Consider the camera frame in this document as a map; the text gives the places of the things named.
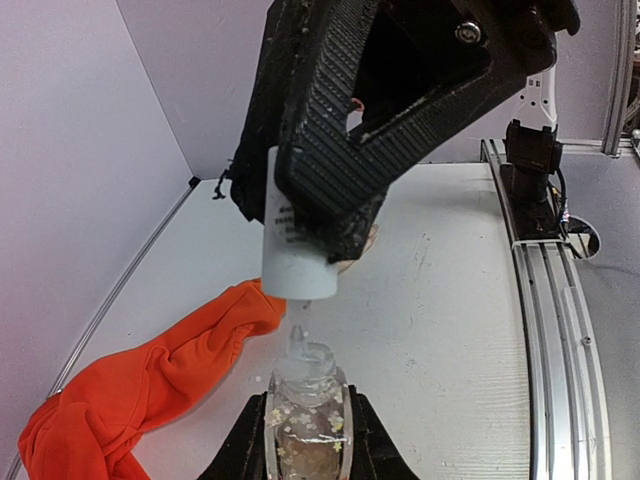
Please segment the white nail polish cap brush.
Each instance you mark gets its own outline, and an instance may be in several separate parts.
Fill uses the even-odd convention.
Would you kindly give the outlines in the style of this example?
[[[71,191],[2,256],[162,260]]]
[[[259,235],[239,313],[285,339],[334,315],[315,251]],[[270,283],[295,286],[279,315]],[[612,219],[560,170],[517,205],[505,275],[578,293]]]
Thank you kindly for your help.
[[[263,291],[287,303],[292,323],[290,348],[308,349],[307,320],[311,303],[334,296],[338,267],[327,254],[296,229],[289,199],[275,182],[278,148],[268,150],[262,253]]]

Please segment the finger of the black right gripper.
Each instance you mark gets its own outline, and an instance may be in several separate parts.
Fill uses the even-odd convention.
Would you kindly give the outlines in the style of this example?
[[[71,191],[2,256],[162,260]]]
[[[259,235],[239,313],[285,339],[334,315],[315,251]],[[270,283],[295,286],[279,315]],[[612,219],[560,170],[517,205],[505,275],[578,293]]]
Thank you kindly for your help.
[[[315,1],[276,181],[332,260],[387,188],[556,59],[554,1]]]
[[[339,69],[330,67],[327,47],[340,20],[338,1],[275,1],[267,12],[256,78],[240,143],[225,176],[231,198],[249,221],[264,221],[267,152],[280,142],[284,120],[312,87],[331,91],[340,103]]]

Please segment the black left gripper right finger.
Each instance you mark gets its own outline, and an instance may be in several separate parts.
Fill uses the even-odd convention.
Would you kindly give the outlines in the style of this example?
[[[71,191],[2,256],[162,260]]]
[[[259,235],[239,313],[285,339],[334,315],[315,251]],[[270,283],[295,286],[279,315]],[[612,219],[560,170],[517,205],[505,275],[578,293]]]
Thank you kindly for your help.
[[[342,478],[418,480],[396,448],[366,395],[349,385],[344,398],[346,444]]]

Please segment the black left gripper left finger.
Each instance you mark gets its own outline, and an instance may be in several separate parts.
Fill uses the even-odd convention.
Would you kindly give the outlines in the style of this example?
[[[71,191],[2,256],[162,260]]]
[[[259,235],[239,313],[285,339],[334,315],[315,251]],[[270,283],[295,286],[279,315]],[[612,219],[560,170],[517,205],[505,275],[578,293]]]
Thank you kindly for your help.
[[[198,480],[264,480],[264,415],[267,394],[252,395],[212,462]]]

